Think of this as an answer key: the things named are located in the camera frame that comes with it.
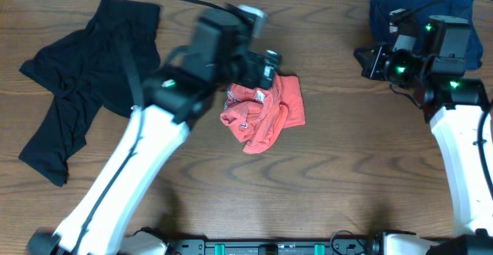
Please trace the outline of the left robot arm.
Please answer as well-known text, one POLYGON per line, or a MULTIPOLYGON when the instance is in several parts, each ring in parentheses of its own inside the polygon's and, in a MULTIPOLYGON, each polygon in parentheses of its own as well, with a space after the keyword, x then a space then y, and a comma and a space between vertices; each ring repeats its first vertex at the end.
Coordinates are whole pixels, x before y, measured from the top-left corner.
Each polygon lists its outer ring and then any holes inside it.
POLYGON ((251 88, 273 84, 280 57, 250 51, 266 21, 246 5, 209 8, 198 18, 188 46, 176 49, 183 62, 165 64, 142 79, 130 37, 112 37, 111 53, 128 79, 132 96, 129 124, 114 153, 78 206, 52 233, 38 231, 31 254, 165 254, 165 240, 147 232, 126 235, 137 206, 158 172, 186 141, 190 123, 210 107, 216 90, 230 83, 251 88))

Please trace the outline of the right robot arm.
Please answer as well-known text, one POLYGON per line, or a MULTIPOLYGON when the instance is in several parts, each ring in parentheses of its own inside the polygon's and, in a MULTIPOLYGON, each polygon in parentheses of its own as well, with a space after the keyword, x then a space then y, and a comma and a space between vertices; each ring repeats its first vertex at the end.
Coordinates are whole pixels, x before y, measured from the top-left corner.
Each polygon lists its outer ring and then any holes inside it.
POLYGON ((433 241, 387 230, 368 254, 490 254, 492 252, 491 102, 478 78, 465 76, 468 20, 432 15, 420 27, 408 10, 390 13, 395 43, 354 50, 367 79, 389 82, 423 112, 444 160, 454 214, 454 236, 433 241))

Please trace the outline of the black t-shirt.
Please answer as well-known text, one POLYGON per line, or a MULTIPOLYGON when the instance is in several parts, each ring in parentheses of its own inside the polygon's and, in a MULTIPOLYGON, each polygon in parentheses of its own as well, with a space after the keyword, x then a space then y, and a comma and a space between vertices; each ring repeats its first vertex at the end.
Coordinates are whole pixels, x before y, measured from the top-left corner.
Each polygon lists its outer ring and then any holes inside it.
POLYGON ((145 79, 160 64, 156 48, 160 6, 101 0, 87 26, 48 45, 25 61, 20 73, 49 90, 52 103, 19 159, 55 186, 69 179, 69 158, 86 145, 101 107, 128 118, 134 105, 119 45, 145 79))

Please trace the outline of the red t-shirt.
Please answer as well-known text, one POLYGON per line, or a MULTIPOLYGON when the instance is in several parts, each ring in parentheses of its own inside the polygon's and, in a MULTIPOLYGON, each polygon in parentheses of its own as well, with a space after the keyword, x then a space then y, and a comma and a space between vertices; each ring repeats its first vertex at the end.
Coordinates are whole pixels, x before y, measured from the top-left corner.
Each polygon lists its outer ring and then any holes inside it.
POLYGON ((265 152, 283 129, 306 123, 299 79, 277 75, 270 89, 231 85, 220 121, 245 144, 245 153, 265 152))

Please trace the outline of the folded dark blue garment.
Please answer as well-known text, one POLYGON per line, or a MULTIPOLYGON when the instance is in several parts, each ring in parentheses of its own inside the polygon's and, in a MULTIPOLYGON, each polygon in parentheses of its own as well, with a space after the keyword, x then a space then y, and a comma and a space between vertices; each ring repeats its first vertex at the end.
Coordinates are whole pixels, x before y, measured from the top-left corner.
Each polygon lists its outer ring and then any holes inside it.
POLYGON ((431 15, 447 15, 468 20, 473 23, 473 2, 474 0, 370 0, 369 25, 371 36, 374 43, 369 47, 378 49, 382 44, 393 45, 396 37, 390 33, 389 23, 390 13, 400 8, 411 10, 430 4, 412 15, 418 23, 420 32, 414 45, 414 51, 420 52, 423 48, 425 36, 425 26, 431 15))

